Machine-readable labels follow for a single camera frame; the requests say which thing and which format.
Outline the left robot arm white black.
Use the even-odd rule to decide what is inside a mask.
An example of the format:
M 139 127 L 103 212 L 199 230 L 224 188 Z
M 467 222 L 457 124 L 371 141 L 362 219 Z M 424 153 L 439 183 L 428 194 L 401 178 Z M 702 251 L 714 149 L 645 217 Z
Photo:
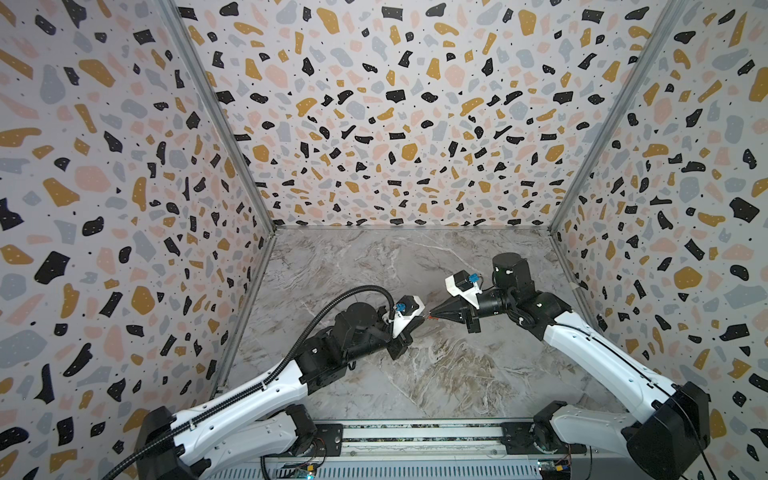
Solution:
M 332 325 L 305 339 L 286 366 L 198 407 L 172 413 L 165 407 L 143 421 L 136 445 L 141 479 L 209 479 L 257 457 L 297 457 L 315 449 L 318 427 L 305 399 L 342 379 L 357 362 L 387 351 L 400 357 L 424 317 L 424 304 L 406 295 L 388 315 L 356 302 Z

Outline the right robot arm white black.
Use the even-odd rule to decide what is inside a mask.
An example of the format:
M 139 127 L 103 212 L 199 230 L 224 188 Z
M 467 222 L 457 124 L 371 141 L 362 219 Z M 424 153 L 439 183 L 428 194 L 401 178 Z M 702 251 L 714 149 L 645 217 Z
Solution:
M 478 333 L 486 317 L 506 315 L 536 339 L 580 365 L 623 405 L 622 414 L 552 401 L 533 418 L 533 445 L 543 453 L 581 444 L 630 458 L 652 479 L 681 479 L 711 441 L 709 395 L 677 384 L 611 343 L 568 303 L 536 288 L 526 259 L 492 259 L 491 285 L 465 270 L 445 280 L 446 301 L 431 316 Z

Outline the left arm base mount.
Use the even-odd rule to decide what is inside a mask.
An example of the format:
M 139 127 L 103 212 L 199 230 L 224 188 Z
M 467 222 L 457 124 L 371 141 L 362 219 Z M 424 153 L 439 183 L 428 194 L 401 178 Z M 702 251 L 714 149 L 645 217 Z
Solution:
M 265 420 L 267 456 L 306 456 L 319 451 L 329 457 L 341 453 L 344 425 L 339 422 L 317 423 L 303 404 L 292 404 Z

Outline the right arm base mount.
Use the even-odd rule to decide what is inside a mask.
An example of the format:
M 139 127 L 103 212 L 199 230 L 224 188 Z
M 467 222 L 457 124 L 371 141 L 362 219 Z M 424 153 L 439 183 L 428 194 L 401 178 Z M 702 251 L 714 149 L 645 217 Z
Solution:
M 552 401 L 532 419 L 506 421 L 500 424 L 500 442 L 508 455 L 565 455 L 586 454 L 583 444 L 568 444 L 561 440 L 551 425 L 555 413 L 567 405 L 563 401 Z

